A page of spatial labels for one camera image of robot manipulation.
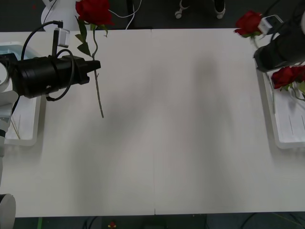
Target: white cable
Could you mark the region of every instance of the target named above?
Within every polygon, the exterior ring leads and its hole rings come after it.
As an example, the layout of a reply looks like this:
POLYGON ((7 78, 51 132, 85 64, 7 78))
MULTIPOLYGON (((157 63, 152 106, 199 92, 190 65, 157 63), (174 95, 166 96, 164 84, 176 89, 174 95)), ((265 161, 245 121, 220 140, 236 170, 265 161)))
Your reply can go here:
POLYGON ((132 19, 130 20, 130 22, 128 23, 128 25, 127 25, 127 27, 126 27, 126 30, 128 29, 129 25, 131 24, 131 22, 133 21, 134 16, 135 16, 134 5, 132 5, 132 8, 133 8, 133 17, 132 17, 132 19))
POLYGON ((141 3, 142 3, 142 0, 140 0, 140 4, 139 4, 139 7, 138 7, 138 9, 136 10, 136 11, 134 11, 134 9, 133 9, 133 13, 132 14, 130 14, 130 15, 128 15, 128 16, 120 16, 120 15, 117 15, 115 12, 113 12, 113 11, 111 11, 111 10, 108 10, 109 12, 111 12, 111 13, 113 13, 114 15, 116 15, 117 17, 119 17, 119 18, 128 18, 128 17, 130 17, 130 16, 134 16, 134 14, 139 10, 139 8, 140 8, 140 6, 141 6, 141 3))

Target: floor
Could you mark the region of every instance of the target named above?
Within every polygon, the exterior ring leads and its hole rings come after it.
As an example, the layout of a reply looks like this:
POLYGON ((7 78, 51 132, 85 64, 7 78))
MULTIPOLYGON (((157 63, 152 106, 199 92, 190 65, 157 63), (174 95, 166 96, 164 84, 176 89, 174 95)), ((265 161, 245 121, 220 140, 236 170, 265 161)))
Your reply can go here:
MULTIPOLYGON (((133 0, 137 8, 140 0, 133 0)), ((264 12, 274 0, 226 0, 226 13, 218 20, 214 14, 212 0, 196 0, 177 20, 174 13, 180 0, 142 0, 140 10, 134 18, 134 27, 152 29, 233 28, 237 19, 248 10, 264 12)), ((299 0, 281 0, 272 13, 284 21, 289 19, 299 0)), ((127 15, 126 0, 110 0, 112 11, 127 15)), ((32 31, 41 25, 42 0, 7 0, 0 3, 0 32, 32 31)), ((114 26, 124 29, 130 18, 113 16, 114 26)))
MULTIPOLYGON (((90 229, 107 229, 114 221, 116 229, 301 229, 297 224, 305 225, 305 214, 295 212, 298 222, 289 213, 251 213, 173 215, 173 216, 120 216, 97 217, 90 229)), ((43 218, 42 229, 82 229, 87 217, 43 218)), ((16 219, 14 229, 39 229, 37 218, 16 219)))
MULTIPOLYGON (((134 0, 137 8, 140 0, 134 0)), ((222 20, 215 17, 211 0, 197 0, 183 17, 177 20, 174 16, 179 9, 179 0, 142 0, 133 26, 130 29, 192 29, 192 28, 233 28, 237 19, 248 10, 264 12, 274 0, 226 0, 226 14, 222 20)), ((299 0, 281 0, 273 8, 273 13, 284 21, 289 19, 292 10, 299 0)), ((110 0, 111 9, 119 15, 127 15, 126 0, 110 0)), ((0 32, 32 31, 40 23, 41 12, 44 9, 42 0, 7 0, 0 3, 0 32)), ((110 29, 124 29, 130 18, 120 19, 113 17, 114 26, 110 29)), ((305 213, 294 215, 305 219, 305 213)), ((237 229, 242 228, 243 222, 250 213, 236 214, 209 214, 208 226, 204 224, 206 215, 175 215, 175 216, 128 216, 128 217, 98 217, 92 224, 92 229, 108 228, 109 223, 115 220, 117 229, 140 228, 189 228, 189 229, 237 229)), ((243 228, 247 229, 294 229, 300 226, 284 219, 295 221, 289 213, 258 213, 255 214, 243 228)), ((87 217, 43 218, 43 229, 82 228, 87 217)), ((15 221, 15 229, 33 229, 37 227, 38 218, 19 218, 15 221)))

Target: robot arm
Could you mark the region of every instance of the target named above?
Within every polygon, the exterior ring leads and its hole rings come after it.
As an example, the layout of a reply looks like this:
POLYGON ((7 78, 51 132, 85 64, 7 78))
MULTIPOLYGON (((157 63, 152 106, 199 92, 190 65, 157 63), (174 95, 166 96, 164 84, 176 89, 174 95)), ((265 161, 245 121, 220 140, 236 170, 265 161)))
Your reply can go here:
POLYGON ((292 17, 276 28, 270 43, 259 48, 254 58, 258 70, 268 72, 305 61, 305 0, 292 17))
MULTIPOLYGON (((55 21, 54 23, 62 26, 62 22, 55 21)), ((25 46, 34 33, 35 31, 30 34, 25 46)), ((88 83, 90 79, 87 73, 101 67, 99 61, 85 61, 83 58, 73 56, 67 49, 57 53, 57 46, 60 44, 67 47, 67 34, 69 34, 68 31, 60 29, 54 31, 52 55, 47 57, 23 60, 25 46, 20 61, 14 54, 0 55, 0 185, 5 134, 10 126, 10 118, 19 97, 34 98, 47 95, 48 101, 59 100, 67 93, 71 85, 88 83), (69 55, 59 58, 58 56, 62 52, 68 52, 69 55), (50 93, 63 88, 66 90, 58 98, 49 97, 50 93)), ((0 195, 0 228, 12 229, 15 214, 15 198, 11 194, 0 195)))

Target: white plastic container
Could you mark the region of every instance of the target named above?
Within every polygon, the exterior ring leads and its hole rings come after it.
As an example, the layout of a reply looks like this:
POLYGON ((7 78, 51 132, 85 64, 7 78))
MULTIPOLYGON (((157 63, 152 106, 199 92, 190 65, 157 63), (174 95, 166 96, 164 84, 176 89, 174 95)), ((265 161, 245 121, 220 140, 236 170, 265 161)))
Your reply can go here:
MULTIPOLYGON (((270 82, 273 72, 268 73, 270 82)), ((273 106, 272 87, 266 75, 259 73, 258 77, 264 78, 276 145, 282 149, 305 147, 305 102, 297 100, 291 89, 274 89, 273 106)))
MULTIPOLYGON (((6 42, 0 43, 0 54, 14 53, 18 60, 20 60, 23 44, 20 42, 6 42)), ((25 59, 40 56, 30 47, 27 47, 25 52, 25 59)), ((11 124, 5 136, 5 144, 32 146, 37 140, 37 129, 40 109, 40 97, 28 99, 21 96, 12 116, 11 124), (12 122, 18 131, 20 139, 13 128, 12 122)))

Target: red rose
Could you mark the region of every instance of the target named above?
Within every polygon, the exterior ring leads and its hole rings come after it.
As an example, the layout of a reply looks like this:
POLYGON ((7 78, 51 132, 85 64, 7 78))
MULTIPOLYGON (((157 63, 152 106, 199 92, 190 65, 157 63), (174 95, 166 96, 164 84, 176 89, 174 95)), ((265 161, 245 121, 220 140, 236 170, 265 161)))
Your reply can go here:
POLYGON ((305 66, 292 67, 291 70, 296 74, 298 80, 305 81, 305 66))
POLYGON ((78 18, 95 25, 110 25, 111 14, 108 0, 81 0, 75 3, 78 18))
POLYGON ((237 21, 236 27, 240 29, 235 30, 235 32, 239 33, 242 36, 253 33, 259 35, 262 33, 258 29, 258 25, 261 22, 261 19, 262 17, 260 13, 249 11, 237 21))
POLYGON ((274 83, 274 88, 280 88, 283 86, 286 86, 297 78, 299 75, 299 69, 291 68, 291 67, 285 67, 280 69, 279 71, 272 74, 272 81, 274 83))

